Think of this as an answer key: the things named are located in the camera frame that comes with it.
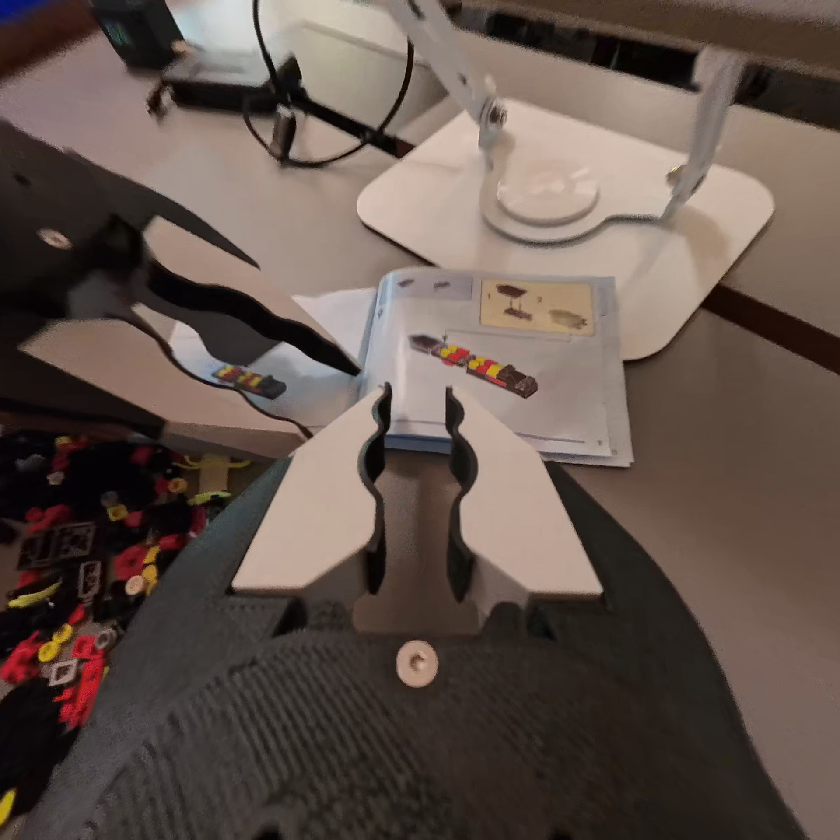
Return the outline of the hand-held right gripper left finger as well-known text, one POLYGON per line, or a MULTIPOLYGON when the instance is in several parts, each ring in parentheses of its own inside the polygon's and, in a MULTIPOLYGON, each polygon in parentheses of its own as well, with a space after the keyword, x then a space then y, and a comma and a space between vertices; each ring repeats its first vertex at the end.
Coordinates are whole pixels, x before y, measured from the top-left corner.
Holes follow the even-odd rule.
POLYGON ((286 472, 232 580, 236 594, 360 599, 385 577, 385 466, 392 387, 312 437, 286 472))

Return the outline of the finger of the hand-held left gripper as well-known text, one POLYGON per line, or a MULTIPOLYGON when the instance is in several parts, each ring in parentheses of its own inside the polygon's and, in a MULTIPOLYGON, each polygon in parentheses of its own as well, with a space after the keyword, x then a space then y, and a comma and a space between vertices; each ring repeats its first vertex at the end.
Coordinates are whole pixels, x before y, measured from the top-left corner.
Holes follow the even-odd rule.
POLYGON ((20 348, 162 420, 161 441, 173 448, 281 459, 307 441, 244 394, 182 370, 156 337, 122 320, 54 321, 20 348))
POLYGON ((162 217, 143 232, 138 299, 198 333, 214 358, 250 365, 284 343, 356 376, 361 365, 258 267, 162 217))

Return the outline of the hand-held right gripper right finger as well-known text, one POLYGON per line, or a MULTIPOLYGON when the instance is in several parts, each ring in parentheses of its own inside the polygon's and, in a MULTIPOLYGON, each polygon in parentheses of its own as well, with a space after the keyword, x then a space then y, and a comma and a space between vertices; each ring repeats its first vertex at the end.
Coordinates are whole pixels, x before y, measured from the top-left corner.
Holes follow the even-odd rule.
POLYGON ((598 600, 603 586, 542 457, 466 390, 445 394, 447 576, 457 602, 598 600))

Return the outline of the lego instruction booklet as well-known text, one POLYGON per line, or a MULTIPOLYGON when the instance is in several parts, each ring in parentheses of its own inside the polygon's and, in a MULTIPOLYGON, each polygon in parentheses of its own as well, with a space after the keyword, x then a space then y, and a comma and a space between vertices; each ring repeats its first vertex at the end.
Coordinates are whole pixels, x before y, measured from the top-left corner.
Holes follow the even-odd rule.
POLYGON ((386 443, 448 450, 445 390, 462 391, 542 457, 626 468, 634 461, 616 283, 397 269, 378 288, 295 302, 355 355, 355 377, 281 344, 242 365, 248 398, 317 433, 377 385, 392 387, 386 443))

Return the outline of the pile of lego pieces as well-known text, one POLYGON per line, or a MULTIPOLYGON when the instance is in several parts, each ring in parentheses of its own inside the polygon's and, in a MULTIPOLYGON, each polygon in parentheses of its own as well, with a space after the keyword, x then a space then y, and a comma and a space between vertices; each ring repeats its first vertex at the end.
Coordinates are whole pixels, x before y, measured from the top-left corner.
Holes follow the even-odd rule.
POLYGON ((32 810, 87 724, 112 650, 227 502, 171 492, 161 444, 2 428, 1 822, 32 810))

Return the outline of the black charging case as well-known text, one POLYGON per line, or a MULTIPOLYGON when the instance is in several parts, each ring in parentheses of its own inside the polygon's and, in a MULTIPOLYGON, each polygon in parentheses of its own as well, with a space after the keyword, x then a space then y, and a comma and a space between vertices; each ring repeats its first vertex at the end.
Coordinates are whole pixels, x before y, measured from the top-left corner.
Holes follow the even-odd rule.
POLYGON ((114 51, 133 70, 162 70, 182 40, 166 1, 90 1, 89 8, 114 51))

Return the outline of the flat black hub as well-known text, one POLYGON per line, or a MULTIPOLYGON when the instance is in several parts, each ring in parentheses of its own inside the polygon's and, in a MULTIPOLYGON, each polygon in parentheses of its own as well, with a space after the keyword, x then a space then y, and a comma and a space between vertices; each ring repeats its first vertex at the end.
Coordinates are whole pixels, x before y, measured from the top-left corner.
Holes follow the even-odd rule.
POLYGON ((161 73, 148 99, 152 112, 171 103, 183 109, 272 113, 277 98, 264 60, 258 53, 228 50, 185 52, 161 73))

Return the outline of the white document stand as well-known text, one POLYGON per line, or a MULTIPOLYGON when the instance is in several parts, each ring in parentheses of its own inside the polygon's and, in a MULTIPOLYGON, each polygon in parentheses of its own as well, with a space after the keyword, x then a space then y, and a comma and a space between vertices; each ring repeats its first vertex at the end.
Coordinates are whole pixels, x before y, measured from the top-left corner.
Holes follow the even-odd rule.
POLYGON ((460 112, 363 189, 359 219, 438 267, 612 277, 623 358, 641 360, 676 336, 774 211, 763 184, 714 164, 745 68, 838 76, 838 2, 498 5, 699 48, 688 152, 505 100, 440 2, 388 2, 460 112))

